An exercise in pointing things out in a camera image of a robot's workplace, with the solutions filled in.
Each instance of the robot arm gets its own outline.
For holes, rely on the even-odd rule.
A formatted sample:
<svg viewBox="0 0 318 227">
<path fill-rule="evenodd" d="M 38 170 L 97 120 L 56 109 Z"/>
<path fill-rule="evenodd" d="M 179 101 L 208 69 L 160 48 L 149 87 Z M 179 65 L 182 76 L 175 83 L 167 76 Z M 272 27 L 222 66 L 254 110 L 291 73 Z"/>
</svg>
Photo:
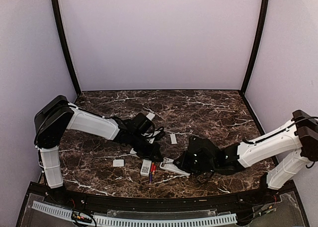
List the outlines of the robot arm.
<svg viewBox="0 0 318 227">
<path fill-rule="evenodd" d="M 149 139 L 160 140 L 164 136 L 163 128 L 157 134 L 145 136 L 152 126 L 151 117 L 139 113 L 132 120 L 121 120 L 118 117 L 105 118 L 84 111 L 58 96 L 35 116 L 35 145 L 39 150 L 48 186 L 63 186 L 60 168 L 59 143 L 65 130 L 78 130 L 120 144 L 131 145 L 137 155 L 152 161 L 162 161 L 160 145 L 150 143 Z"/>
<path fill-rule="evenodd" d="M 267 187 L 280 189 L 286 181 L 312 161 L 318 161 L 318 122 L 301 110 L 278 129 L 251 141 L 220 150 L 208 139 L 190 137 L 188 150 L 174 161 L 190 173 L 217 172 L 231 175 L 253 164 L 292 151 L 266 176 Z"/>
</svg>

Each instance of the white wall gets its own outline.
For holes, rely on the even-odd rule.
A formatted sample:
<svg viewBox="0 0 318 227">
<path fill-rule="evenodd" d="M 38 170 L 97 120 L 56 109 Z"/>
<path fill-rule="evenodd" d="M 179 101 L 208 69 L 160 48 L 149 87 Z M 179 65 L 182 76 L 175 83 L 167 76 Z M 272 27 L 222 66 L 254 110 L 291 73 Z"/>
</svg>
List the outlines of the white wall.
<svg viewBox="0 0 318 227">
<path fill-rule="evenodd" d="M 82 90 L 240 89 L 261 0 L 60 0 Z"/>
<path fill-rule="evenodd" d="M 318 0 L 269 0 L 246 96 L 266 132 L 297 109 L 318 115 Z M 318 226 L 317 174 L 316 164 L 294 178 L 311 226 Z"/>
<path fill-rule="evenodd" d="M 39 177 L 33 119 L 58 94 L 76 96 L 51 0 L 0 0 L 0 226 L 15 226 Z"/>
</svg>

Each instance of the white sticker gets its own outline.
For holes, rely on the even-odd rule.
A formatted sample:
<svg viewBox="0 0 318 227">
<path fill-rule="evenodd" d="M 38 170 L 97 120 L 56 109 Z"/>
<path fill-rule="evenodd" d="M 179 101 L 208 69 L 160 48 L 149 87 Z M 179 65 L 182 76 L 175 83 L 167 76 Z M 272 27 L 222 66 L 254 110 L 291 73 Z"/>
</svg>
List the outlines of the white sticker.
<svg viewBox="0 0 318 227">
<path fill-rule="evenodd" d="M 124 159 L 115 159 L 113 160 L 113 166 L 124 166 Z"/>
<path fill-rule="evenodd" d="M 171 144 L 177 144 L 177 138 L 175 134 L 170 134 Z"/>
</svg>

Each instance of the black cable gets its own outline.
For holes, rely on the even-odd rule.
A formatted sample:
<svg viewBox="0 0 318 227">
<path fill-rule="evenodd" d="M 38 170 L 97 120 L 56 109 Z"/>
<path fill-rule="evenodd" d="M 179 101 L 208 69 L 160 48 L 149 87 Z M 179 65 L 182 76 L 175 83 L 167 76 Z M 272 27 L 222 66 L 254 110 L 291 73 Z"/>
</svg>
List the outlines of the black cable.
<svg viewBox="0 0 318 227">
<path fill-rule="evenodd" d="M 87 227 L 87 226 L 90 226 L 90 224 L 91 224 L 91 223 L 88 223 L 87 225 L 81 224 L 81 223 L 78 222 L 77 219 L 74 219 L 74 221 L 75 221 L 75 225 L 78 226 L 78 227 Z"/>
<path fill-rule="evenodd" d="M 265 205 L 266 205 L 266 203 L 263 204 L 261 207 L 259 207 L 256 211 L 253 211 L 253 213 L 249 214 L 248 216 L 246 216 L 246 217 L 244 217 L 244 218 L 242 218 L 242 219 L 239 219 L 238 221 L 245 220 L 245 219 L 247 219 L 248 217 L 254 215 L 254 214 L 257 213 L 258 211 L 260 211 Z"/>
<path fill-rule="evenodd" d="M 250 141 L 248 141 L 248 140 L 246 140 L 246 139 L 242 139 L 242 142 L 243 142 L 243 143 L 246 143 L 246 144 L 254 144 L 253 142 L 250 142 Z"/>
<path fill-rule="evenodd" d="M 264 203 L 266 196 L 271 196 L 271 195 L 269 193 L 266 193 L 259 203 L 249 203 L 249 202 L 246 202 L 246 201 L 238 201 L 238 203 L 248 204 L 248 205 L 251 205 L 251 206 L 259 206 L 259 205 L 262 205 Z"/>
<path fill-rule="evenodd" d="M 272 209 L 272 207 L 273 207 L 273 206 L 271 206 L 271 208 L 269 207 L 269 208 L 267 208 L 266 210 L 257 213 L 257 215 L 254 216 L 252 219 L 245 220 L 245 221 L 241 221 L 241 222 L 251 222 L 251 221 L 254 220 L 254 219 L 257 219 L 257 218 L 259 218 L 259 217 L 261 217 L 261 216 L 267 215 L 268 213 L 270 213 L 270 212 L 272 212 L 272 211 L 274 210 L 274 209 Z"/>
<path fill-rule="evenodd" d="M 144 137 L 146 137 L 146 139 L 152 139 L 155 136 L 155 131 L 156 131 L 155 124 L 153 122 L 151 122 L 151 126 L 153 128 L 153 133 L 151 135 L 144 135 Z"/>
<path fill-rule="evenodd" d="M 130 154 L 130 152 L 125 151 L 125 150 L 122 149 L 122 147 L 126 147 L 126 146 L 127 146 L 127 145 L 122 145 L 122 144 L 121 144 L 121 145 L 119 146 L 119 148 L 120 148 L 120 150 L 121 150 L 122 152 L 124 152 L 125 154 Z"/>
<path fill-rule="evenodd" d="M 161 126 L 161 127 L 159 127 L 159 128 L 156 129 L 156 131 L 160 131 L 160 132 L 161 132 L 162 130 L 164 130 L 164 127 L 163 127 L 163 126 Z M 157 137 L 160 133 L 157 133 L 156 135 L 154 135 L 154 134 L 155 134 L 155 133 L 153 132 L 152 135 L 146 136 L 146 139 L 153 139 L 153 138 Z"/>
<path fill-rule="evenodd" d="M 257 140 L 257 141 L 255 141 L 255 143 L 254 143 L 254 142 L 247 141 L 247 140 L 244 140 L 244 139 L 243 139 L 243 142 L 244 142 L 244 143 L 247 143 L 247 144 L 258 144 L 258 143 L 261 143 L 261 142 L 263 142 L 263 141 L 265 141 L 265 140 L 267 140 L 267 139 L 269 139 L 269 138 L 272 138 L 273 136 L 276 136 L 276 135 L 278 135 L 278 134 L 280 134 L 280 133 L 286 131 L 286 129 L 291 128 L 292 126 L 298 124 L 299 122 L 302 122 L 302 121 L 307 120 L 307 119 L 318 119 L 318 116 L 310 116 L 310 117 L 306 117 L 306 118 L 303 118 L 303 119 L 301 119 L 301 120 L 298 120 L 298 121 L 292 123 L 291 125 L 289 125 L 287 128 L 282 129 L 282 130 L 280 130 L 280 131 L 278 131 L 278 132 L 276 132 L 276 133 L 274 133 L 274 134 L 272 134 L 272 135 L 270 135 L 270 136 L 268 136 L 268 137 L 265 137 L 265 138 L 263 138 L 263 139 Z"/>
<path fill-rule="evenodd" d="M 65 208 L 67 208 L 67 209 L 71 209 L 72 211 L 76 211 L 76 212 L 78 212 L 78 213 L 83 213 L 83 214 L 87 215 L 87 216 L 90 217 L 91 220 L 94 222 L 95 227 L 97 227 L 97 222 L 96 222 L 96 220 L 95 220 L 94 217 L 93 217 L 91 214 L 89 214 L 88 212 L 80 211 L 80 210 L 77 210 L 77 209 L 75 209 L 75 208 L 71 208 L 71 207 L 62 205 L 61 203 L 57 202 L 57 201 L 51 196 L 51 194 L 50 194 L 50 192 L 49 192 L 49 184 L 48 184 L 48 182 L 47 182 L 45 172 L 43 173 L 43 176 L 44 176 L 44 185 L 45 185 L 46 190 L 47 190 L 47 193 L 48 193 L 49 197 L 52 199 L 52 201 L 54 201 L 54 202 L 55 202 L 57 205 L 59 205 L 59 206 L 62 206 L 62 207 L 65 207 Z"/>
<path fill-rule="evenodd" d="M 313 163 L 311 164 L 311 166 L 307 166 L 307 165 L 306 165 L 306 168 L 307 168 L 307 169 L 310 169 L 310 168 L 312 168 L 312 167 L 314 166 L 314 164 L 315 164 L 315 161 L 313 161 Z"/>
</svg>

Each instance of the brown marble surface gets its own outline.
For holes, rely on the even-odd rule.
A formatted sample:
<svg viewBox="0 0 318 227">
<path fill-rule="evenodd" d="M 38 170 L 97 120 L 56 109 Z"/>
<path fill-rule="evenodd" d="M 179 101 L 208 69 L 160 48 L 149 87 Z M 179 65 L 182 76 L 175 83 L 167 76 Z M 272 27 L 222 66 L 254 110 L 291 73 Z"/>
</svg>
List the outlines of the brown marble surface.
<svg viewBox="0 0 318 227">
<path fill-rule="evenodd" d="M 137 113 L 154 113 L 156 127 L 167 135 L 159 141 L 165 157 L 177 158 L 187 149 L 188 138 L 209 138 L 225 148 L 259 132 L 237 91 L 153 90 L 88 91 L 76 105 L 104 116 L 133 118 Z M 176 134 L 172 145 L 169 134 Z M 142 160 L 125 154 L 122 147 L 103 138 L 69 130 L 60 144 L 62 174 L 67 189 L 85 193 L 135 198 L 185 198 L 220 195 L 258 188 L 259 179 L 274 167 L 272 159 L 261 161 L 231 176 L 214 174 L 190 177 L 157 169 L 152 184 L 140 175 Z M 113 167 L 124 159 L 124 167 Z"/>
</svg>

